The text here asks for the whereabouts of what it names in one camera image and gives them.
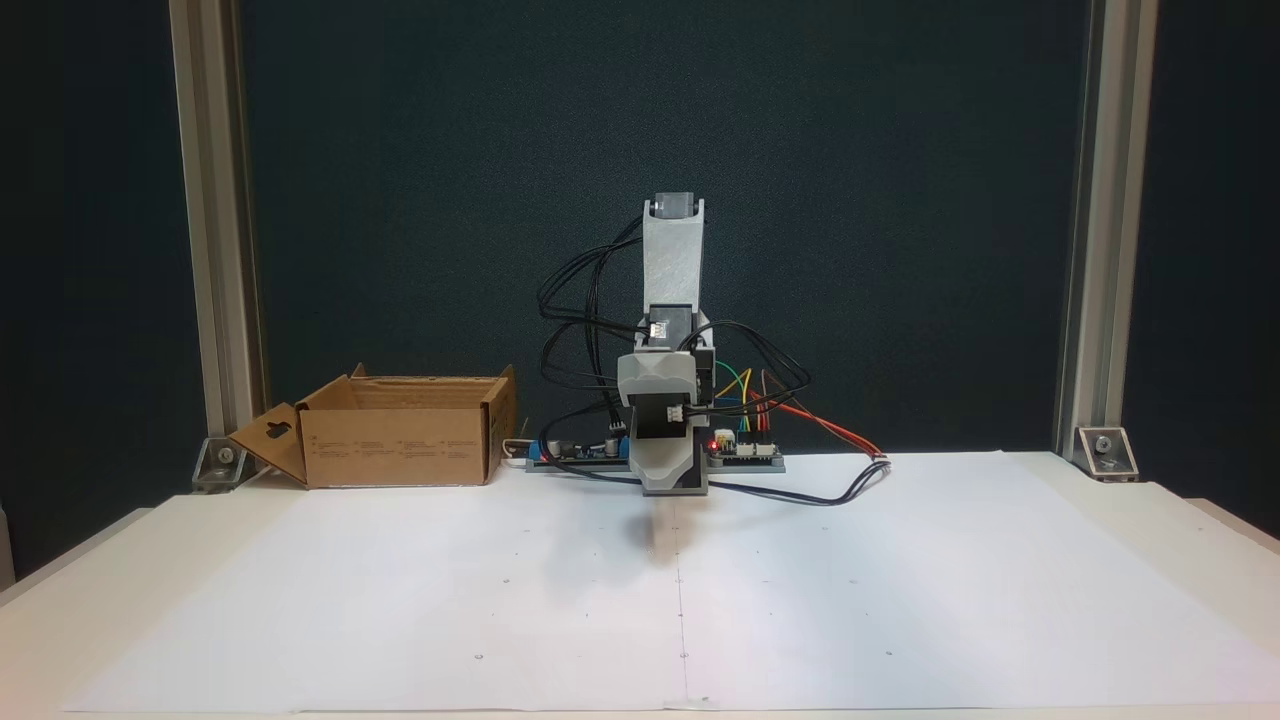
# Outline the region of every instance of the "metal frame post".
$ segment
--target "metal frame post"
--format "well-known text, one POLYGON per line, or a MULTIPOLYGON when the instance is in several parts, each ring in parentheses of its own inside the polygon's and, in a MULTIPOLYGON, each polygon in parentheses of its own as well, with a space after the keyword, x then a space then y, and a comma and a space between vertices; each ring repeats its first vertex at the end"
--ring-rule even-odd
POLYGON ((1091 9, 1055 423, 1068 459, 1082 450, 1079 428, 1121 420, 1157 10, 1158 0, 1091 9))
POLYGON ((169 0, 209 437, 266 405, 234 0, 169 0))

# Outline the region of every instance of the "green wire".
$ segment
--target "green wire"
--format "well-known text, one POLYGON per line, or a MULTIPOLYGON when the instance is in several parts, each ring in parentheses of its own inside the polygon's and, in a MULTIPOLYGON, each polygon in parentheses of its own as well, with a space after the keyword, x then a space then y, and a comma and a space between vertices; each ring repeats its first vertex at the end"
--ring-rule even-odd
POLYGON ((716 364, 728 370, 728 374, 733 375, 733 379, 737 380, 737 384, 741 387, 742 375, 737 374, 737 370, 735 370, 732 366, 730 366, 728 363, 724 363, 723 360, 717 360, 716 364))
MULTIPOLYGON (((722 360, 717 360, 716 364, 719 365, 721 368, 724 368, 726 370, 728 370, 730 374, 733 375, 733 379, 737 380, 737 386, 742 387, 742 375, 740 375, 737 370, 735 370, 732 366, 730 366, 728 363, 724 363, 722 360)), ((740 432, 746 429, 746 418, 745 416, 741 420, 739 420, 737 429, 740 432)))

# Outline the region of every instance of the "red wire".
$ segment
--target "red wire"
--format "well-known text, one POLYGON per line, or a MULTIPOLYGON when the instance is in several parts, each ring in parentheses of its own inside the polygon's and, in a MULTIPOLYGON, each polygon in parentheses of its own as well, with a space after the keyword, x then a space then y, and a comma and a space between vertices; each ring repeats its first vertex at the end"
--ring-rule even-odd
MULTIPOLYGON (((751 391, 750 395, 751 395, 753 398, 759 398, 760 397, 754 391, 751 391)), ((791 413, 792 415, 800 415, 801 418, 808 418, 808 419, 810 419, 810 420, 813 420, 813 421, 815 421, 815 423, 818 423, 820 425, 824 425, 826 428, 831 429, 832 432, 842 436, 845 439, 847 439, 852 445, 858 446, 863 452, 870 455, 872 457, 883 457, 884 456, 884 452, 879 447, 876 447, 876 443, 873 443, 872 441, 864 438, 863 436, 860 436, 860 434, 858 434, 858 433, 855 433, 855 432, 852 432, 852 430, 850 430, 847 428, 841 428, 840 425, 832 423, 831 420, 826 420, 823 418, 819 418, 819 416, 814 415, 813 413, 808 413, 805 410, 800 410, 799 407, 792 407, 790 405, 776 405, 774 407, 777 407, 778 410, 785 410, 787 413, 791 413)))

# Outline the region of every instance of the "yellow wire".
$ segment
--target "yellow wire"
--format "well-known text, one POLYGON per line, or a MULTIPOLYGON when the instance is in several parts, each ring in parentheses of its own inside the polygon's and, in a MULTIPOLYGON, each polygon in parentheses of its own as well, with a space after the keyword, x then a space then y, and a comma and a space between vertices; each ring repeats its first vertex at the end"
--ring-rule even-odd
MULTIPOLYGON (((750 368, 748 368, 746 372, 742 373, 742 406, 744 407, 746 406, 746 388, 749 388, 749 387, 751 387, 751 369, 750 368)), ((751 416, 750 415, 744 415, 742 419, 746 420, 746 432, 751 432, 751 416)))

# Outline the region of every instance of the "box flap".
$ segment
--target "box flap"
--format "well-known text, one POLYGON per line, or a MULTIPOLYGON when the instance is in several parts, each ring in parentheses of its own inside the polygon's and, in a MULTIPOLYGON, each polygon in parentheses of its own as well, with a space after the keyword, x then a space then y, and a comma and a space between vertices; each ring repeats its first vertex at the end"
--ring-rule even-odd
POLYGON ((484 404, 494 379, 355 378, 351 387, 361 410, 474 410, 484 404))
POLYGON ((351 379, 338 375, 335 380, 302 398, 296 405, 298 410, 358 410, 356 393, 351 389, 351 379))
POLYGON ((516 370, 507 365, 484 401, 485 482, 502 465, 502 441, 516 433, 516 370))
POLYGON ((298 437, 298 411, 288 402, 276 405, 236 430, 230 439, 261 457, 264 462, 306 484, 307 471, 302 461, 302 441, 298 437))

